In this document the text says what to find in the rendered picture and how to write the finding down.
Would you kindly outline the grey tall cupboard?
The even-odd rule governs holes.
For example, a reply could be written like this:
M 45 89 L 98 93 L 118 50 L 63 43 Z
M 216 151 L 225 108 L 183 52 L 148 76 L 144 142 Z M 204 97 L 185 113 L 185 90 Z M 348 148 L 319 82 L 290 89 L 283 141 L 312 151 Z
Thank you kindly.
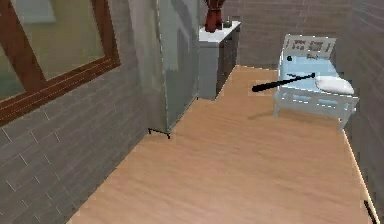
M 149 132 L 169 135 L 198 95 L 200 0 L 129 0 Z

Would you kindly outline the grey chest of drawers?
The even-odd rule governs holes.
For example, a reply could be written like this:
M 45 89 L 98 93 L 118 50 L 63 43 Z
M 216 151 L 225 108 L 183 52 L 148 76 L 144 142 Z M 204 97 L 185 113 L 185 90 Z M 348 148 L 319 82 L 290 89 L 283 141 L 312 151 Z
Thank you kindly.
M 215 100 L 237 62 L 241 22 L 233 21 L 229 28 L 199 31 L 198 96 Z

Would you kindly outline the red vase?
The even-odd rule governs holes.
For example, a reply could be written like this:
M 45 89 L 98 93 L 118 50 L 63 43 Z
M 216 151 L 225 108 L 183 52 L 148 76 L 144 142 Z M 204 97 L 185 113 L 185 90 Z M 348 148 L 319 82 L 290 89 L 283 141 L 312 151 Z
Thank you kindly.
M 205 31 L 214 33 L 222 29 L 221 9 L 226 0 L 204 0 L 208 11 L 206 15 Z

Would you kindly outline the white framed blue bed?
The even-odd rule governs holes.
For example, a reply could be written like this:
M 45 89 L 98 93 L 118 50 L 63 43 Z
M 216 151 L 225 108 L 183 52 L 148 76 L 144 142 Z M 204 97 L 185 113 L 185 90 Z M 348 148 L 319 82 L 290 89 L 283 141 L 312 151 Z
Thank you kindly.
M 335 38 L 286 34 L 278 63 L 278 80 L 292 79 L 315 73 L 318 76 L 340 77 L 330 57 Z M 320 90 L 315 78 L 308 78 L 279 86 L 274 94 L 274 116 L 280 109 L 324 115 L 339 120 L 342 130 L 356 111 L 359 98 Z

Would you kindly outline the white pillow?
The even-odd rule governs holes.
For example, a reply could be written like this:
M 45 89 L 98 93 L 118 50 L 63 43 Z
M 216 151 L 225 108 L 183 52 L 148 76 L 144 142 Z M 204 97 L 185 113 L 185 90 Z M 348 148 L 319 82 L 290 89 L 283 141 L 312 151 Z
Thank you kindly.
M 320 90 L 325 92 L 347 95 L 354 94 L 352 85 L 340 77 L 318 76 L 315 78 L 315 84 Z

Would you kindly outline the brown framed window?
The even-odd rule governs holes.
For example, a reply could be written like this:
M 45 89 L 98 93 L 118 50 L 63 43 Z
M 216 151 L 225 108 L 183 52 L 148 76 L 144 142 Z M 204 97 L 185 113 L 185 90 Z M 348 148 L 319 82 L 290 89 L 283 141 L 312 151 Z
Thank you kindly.
M 0 127 L 119 65 L 108 0 L 0 0 Z

